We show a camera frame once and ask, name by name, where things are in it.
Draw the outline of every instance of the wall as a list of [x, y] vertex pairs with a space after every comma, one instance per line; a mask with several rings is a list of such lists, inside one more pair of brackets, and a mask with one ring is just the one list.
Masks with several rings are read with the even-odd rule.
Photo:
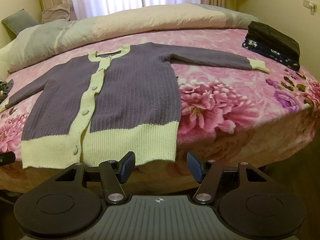
[[[21, 9], [25, 9], [37, 21], [41, 21], [40, 0], [0, 0], [0, 7], [0, 21]], [[0, 23], [0, 48], [8, 44], [14, 37]]]
[[300, 62], [320, 80], [320, 0], [311, 15], [303, 0], [236, 0], [237, 10], [252, 14], [295, 39], [300, 45]]

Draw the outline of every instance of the pillow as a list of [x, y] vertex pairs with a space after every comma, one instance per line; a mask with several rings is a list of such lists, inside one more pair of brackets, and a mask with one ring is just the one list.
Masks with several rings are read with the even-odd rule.
[[39, 24], [24, 9], [10, 15], [6, 19], [3, 19], [2, 23], [6, 25], [16, 36], [18, 36], [19, 32], [24, 29]]
[[13, 41], [0, 49], [0, 81], [4, 81], [9, 76], [9, 51]]
[[70, 4], [63, 3], [59, 5], [52, 6], [47, 10], [42, 12], [41, 23], [53, 22], [55, 20], [65, 19], [68, 21], [70, 19]]

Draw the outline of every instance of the wooden floor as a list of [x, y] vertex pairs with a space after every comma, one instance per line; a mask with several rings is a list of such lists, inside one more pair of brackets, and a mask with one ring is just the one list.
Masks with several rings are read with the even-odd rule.
[[[267, 165], [264, 172], [305, 203], [307, 218], [298, 234], [300, 240], [320, 240], [320, 132], [307, 147], [289, 159]], [[21, 237], [13, 206], [0, 201], [0, 240]]]

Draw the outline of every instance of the cardigan sleeve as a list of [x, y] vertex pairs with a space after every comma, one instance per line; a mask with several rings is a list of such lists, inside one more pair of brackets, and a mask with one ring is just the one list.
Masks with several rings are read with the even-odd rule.
[[212, 66], [239, 68], [244, 70], [259, 69], [269, 73], [264, 61], [254, 60], [240, 55], [204, 48], [163, 45], [153, 43], [156, 53], [162, 60], [178, 59], [189, 63]]
[[42, 91], [49, 79], [54, 77], [60, 69], [61, 65], [54, 66], [42, 76], [38, 77], [36, 80], [32, 81], [25, 87], [21, 88], [18, 92], [10, 96], [10, 98], [7, 98], [0, 105], [0, 113], [12, 106], [15, 106], [16, 104], [31, 97], [32, 95], [35, 95], [36, 93]]

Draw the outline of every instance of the floral blanket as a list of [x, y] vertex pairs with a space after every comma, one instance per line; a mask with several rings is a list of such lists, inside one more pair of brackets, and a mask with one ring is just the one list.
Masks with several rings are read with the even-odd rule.
[[[182, 117], [175, 163], [137, 167], [125, 188], [129, 192], [168, 193], [196, 187], [186, 152], [255, 166], [283, 160], [307, 145], [318, 127], [319, 82], [303, 67], [295, 72], [242, 47], [247, 31], [175, 30], [140, 33], [68, 51], [11, 74], [9, 96], [50, 68], [91, 51], [111, 51], [122, 44], [155, 42], [223, 50], [263, 60], [270, 74], [173, 62], [181, 93]], [[20, 160], [21, 133], [39, 94], [0, 114], [0, 152], [14, 151], [17, 161], [0, 168], [0, 189], [26, 192], [58, 170], [28, 168]]]

